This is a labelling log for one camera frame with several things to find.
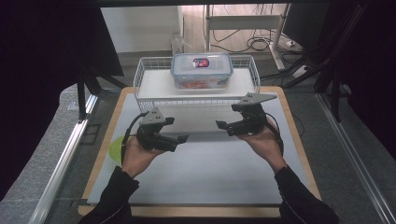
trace wire rack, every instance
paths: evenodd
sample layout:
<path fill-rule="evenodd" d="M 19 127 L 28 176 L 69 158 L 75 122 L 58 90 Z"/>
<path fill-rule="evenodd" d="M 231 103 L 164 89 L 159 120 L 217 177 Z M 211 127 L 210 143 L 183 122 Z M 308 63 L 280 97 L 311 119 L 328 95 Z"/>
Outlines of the wire rack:
<path fill-rule="evenodd" d="M 154 106 L 176 105 L 180 109 L 183 105 L 231 105 L 236 104 L 243 95 L 222 95 L 221 91 L 213 94 L 173 94 L 162 97 L 145 97 L 141 94 L 141 88 L 145 74 L 149 71 L 170 71 L 172 68 L 172 57 L 148 57 L 141 58 L 134 76 L 134 96 L 139 105 L 141 112 L 150 111 Z M 233 69 L 246 69 L 251 80 L 252 91 L 260 92 L 260 77 L 254 63 L 253 57 L 250 55 L 231 56 Z"/>

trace black sleeve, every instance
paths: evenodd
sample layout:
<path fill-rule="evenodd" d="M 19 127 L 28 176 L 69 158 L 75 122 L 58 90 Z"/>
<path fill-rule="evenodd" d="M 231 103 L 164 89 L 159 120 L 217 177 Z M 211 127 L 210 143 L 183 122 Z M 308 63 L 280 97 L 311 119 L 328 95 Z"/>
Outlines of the black sleeve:
<path fill-rule="evenodd" d="M 339 223 L 330 206 L 318 200 L 289 167 L 282 168 L 275 179 L 283 199 L 279 208 L 283 223 Z"/>
<path fill-rule="evenodd" d="M 99 203 L 79 223 L 131 223 L 132 214 L 128 200 L 138 188 L 139 182 L 117 166 L 102 192 Z"/>

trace white wall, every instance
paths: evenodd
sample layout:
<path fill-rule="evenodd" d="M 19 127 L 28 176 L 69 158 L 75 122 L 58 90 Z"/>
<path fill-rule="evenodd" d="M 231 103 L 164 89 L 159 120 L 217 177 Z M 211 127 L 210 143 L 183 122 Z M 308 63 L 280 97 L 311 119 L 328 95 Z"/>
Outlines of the white wall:
<path fill-rule="evenodd" d="M 104 7 L 117 53 L 171 50 L 172 33 L 182 26 L 181 7 Z"/>

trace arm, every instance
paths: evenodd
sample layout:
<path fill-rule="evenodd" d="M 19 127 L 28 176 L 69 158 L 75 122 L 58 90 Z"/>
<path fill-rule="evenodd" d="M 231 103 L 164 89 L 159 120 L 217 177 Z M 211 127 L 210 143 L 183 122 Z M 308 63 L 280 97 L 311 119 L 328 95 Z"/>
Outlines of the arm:
<path fill-rule="evenodd" d="M 276 136 L 264 127 L 257 134 L 239 135 L 274 171 L 283 202 L 279 207 L 284 223 L 338 223 L 329 205 L 315 198 L 284 160 Z"/>
<path fill-rule="evenodd" d="M 135 137 L 128 141 L 122 168 L 117 166 L 99 203 L 79 223 L 131 223 L 132 214 L 128 200 L 139 188 L 136 176 L 144 172 L 163 151 L 144 149 Z"/>

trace white wire basket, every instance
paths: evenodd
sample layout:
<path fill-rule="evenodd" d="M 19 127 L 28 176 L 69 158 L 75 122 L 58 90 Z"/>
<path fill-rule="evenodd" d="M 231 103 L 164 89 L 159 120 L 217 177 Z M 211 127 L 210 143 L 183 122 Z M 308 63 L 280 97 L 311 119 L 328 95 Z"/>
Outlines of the white wire basket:
<path fill-rule="evenodd" d="M 150 111 L 154 106 L 172 107 L 179 110 L 183 105 L 211 107 L 209 110 L 221 110 L 222 105 L 231 105 L 239 101 L 248 92 L 260 92 L 260 77 L 250 55 L 231 56 L 233 75 L 225 90 L 188 90 L 175 87 L 170 75 L 172 57 L 142 58 L 134 76 L 134 96 L 141 112 Z"/>

